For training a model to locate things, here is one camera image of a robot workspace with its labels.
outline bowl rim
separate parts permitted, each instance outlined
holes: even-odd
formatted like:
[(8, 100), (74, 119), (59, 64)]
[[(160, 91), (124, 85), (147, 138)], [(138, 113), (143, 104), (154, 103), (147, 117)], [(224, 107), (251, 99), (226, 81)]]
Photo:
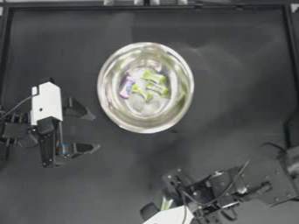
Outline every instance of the bowl rim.
[[(104, 97), (106, 95), (106, 89), (102, 88), (102, 86), (104, 85), (103, 83), (103, 79), (104, 79), (104, 74), (106, 74), (106, 71), (108, 69), (108, 66), (111, 65), (111, 62), (114, 61), (115, 57), (127, 52), (127, 50), (132, 50), (132, 49), (136, 49), (136, 48), (144, 48), (144, 47), (148, 47), (148, 46), (154, 46), (154, 47), (158, 47), (158, 48), (162, 48), (163, 51), (166, 52), (170, 52), (172, 54), (172, 56), (180, 61), (182, 63), (182, 66), (183, 68), (186, 69), (186, 73), (188, 74), (188, 78), (190, 78), (190, 95), (188, 95), (188, 99), (186, 100), (186, 103), (182, 107), (182, 111), (180, 113), (172, 118), (172, 120), (163, 124), (163, 125), (159, 125), (156, 127), (152, 127), (152, 128), (142, 128), (142, 127), (138, 127), (135, 125), (130, 125), (127, 122), (123, 122), (123, 120), (111, 112), (111, 109), (110, 109), (110, 106), (108, 106), (108, 101), (106, 100), (107, 97)], [(108, 118), (114, 121), (114, 123), (124, 130), (128, 130), (128, 131), (132, 131), (135, 133), (140, 133), (140, 134), (154, 134), (156, 132), (160, 132), (163, 130), (167, 130), (170, 129), (184, 117), (188, 109), (190, 109), (190, 106), (191, 106), (191, 103), (192, 103), (192, 96), (194, 96), (194, 76), (192, 76), (192, 70), (184, 60), (184, 58), (182, 57), (182, 55), (168, 46), (166, 45), (162, 45), (159, 43), (155, 43), (155, 42), (138, 42), (138, 43), (134, 43), (134, 44), (130, 44), (130, 45), (126, 45), (124, 47), (122, 47), (119, 50), (116, 50), (112, 55), (108, 57), (103, 67), (100, 68), (100, 71), (99, 71), (99, 75), (98, 75), (98, 98), (99, 98), (99, 103), (100, 103), (100, 107), (103, 108)]]

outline black table surface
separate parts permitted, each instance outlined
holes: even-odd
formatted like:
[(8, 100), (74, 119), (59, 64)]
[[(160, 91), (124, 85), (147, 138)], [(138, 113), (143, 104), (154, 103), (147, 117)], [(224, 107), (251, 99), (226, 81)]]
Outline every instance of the black table surface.
[[(0, 171), (2, 223), (142, 223), (139, 209), (171, 169), (202, 179), (242, 165), (263, 142), (285, 145), (283, 124), (297, 98), (282, 17), (279, 10), (18, 10), (4, 105), (11, 108), (42, 78), (54, 77), (63, 96), (84, 102), (98, 116), (94, 122), (66, 119), (66, 139), (98, 142), (102, 150), (60, 169), (43, 169), (38, 149), (12, 149)], [(144, 41), (170, 46), (195, 79), (186, 117), (152, 135), (110, 121), (96, 90), (108, 56)], [(295, 224), (299, 206), (269, 209), (255, 200), (238, 212), (239, 224)]]

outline purple object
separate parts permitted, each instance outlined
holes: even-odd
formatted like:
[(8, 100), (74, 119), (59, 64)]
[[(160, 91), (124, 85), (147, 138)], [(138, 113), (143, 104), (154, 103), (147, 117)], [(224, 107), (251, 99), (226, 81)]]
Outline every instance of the purple object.
[(131, 87), (135, 85), (136, 81), (135, 79), (132, 79), (131, 77), (126, 77), (126, 84), (122, 88), (122, 91), (119, 93), (119, 95), (127, 99), (130, 97), (130, 94), (131, 94)]

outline wire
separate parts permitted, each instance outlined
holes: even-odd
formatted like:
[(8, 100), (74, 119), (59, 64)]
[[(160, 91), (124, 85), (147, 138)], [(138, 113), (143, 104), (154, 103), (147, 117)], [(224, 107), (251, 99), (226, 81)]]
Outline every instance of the wire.
[(15, 110), (26, 103), (28, 102), (38, 94), (34, 94), (24, 98), (14, 107), (12, 109), (0, 117), (0, 121), (3, 121), (14, 112)]
[(186, 198), (184, 195), (182, 196), (182, 203), (183, 203), (183, 220), (182, 220), (182, 224), (184, 224), (186, 222), (186, 218), (187, 218), (187, 203), (186, 203)]
[(223, 193), (220, 194), (220, 196), (219, 196), (218, 198), (212, 199), (210, 202), (200, 203), (200, 202), (199, 202), (199, 201), (198, 201), (198, 200), (196, 200), (196, 199), (195, 199), (195, 198), (194, 198), (186, 191), (182, 191), (183, 195), (184, 195), (184, 196), (186, 196), (186, 197), (187, 197), (195, 204), (198, 204), (199, 206), (203, 206), (203, 207), (207, 206), (207, 205), (210, 205), (210, 204), (214, 203), (215, 201), (218, 201), (218, 200), (227, 194), (227, 192), (230, 191), (230, 188), (234, 186), (235, 181), (237, 181), (237, 178), (238, 178), (239, 175), (243, 173), (243, 171), (247, 169), (247, 167), (249, 167), (249, 163), (250, 163), (253, 157), (255, 156), (257, 152), (258, 152), (261, 149), (263, 149), (265, 146), (267, 146), (267, 145), (274, 146), (274, 147), (278, 148), (283, 153), (286, 153), (286, 149), (285, 149), (283, 147), (281, 147), (279, 145), (277, 145), (277, 144), (274, 144), (274, 143), (262, 143), (262, 144), (259, 145), (259, 147), (257, 147), (257, 148), (253, 150), (253, 152), (250, 153), (246, 163), (242, 165), (242, 167), (241, 167), (241, 169), (239, 169), (239, 172), (238, 172), (238, 174), (234, 176), (234, 178), (233, 178), (233, 180), (231, 180), (231, 183), (230, 183), (227, 189), (223, 191)]

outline metal bowl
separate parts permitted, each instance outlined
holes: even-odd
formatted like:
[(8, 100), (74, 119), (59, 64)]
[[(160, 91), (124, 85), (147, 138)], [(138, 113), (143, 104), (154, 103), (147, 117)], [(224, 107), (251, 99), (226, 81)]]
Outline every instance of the metal bowl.
[[(167, 77), (168, 98), (152, 92), (150, 102), (139, 94), (119, 95), (124, 80), (147, 69)], [(126, 130), (155, 133), (171, 128), (183, 118), (192, 102), (192, 71), (179, 53), (156, 43), (123, 47), (108, 58), (98, 77), (98, 98), (107, 116)]]

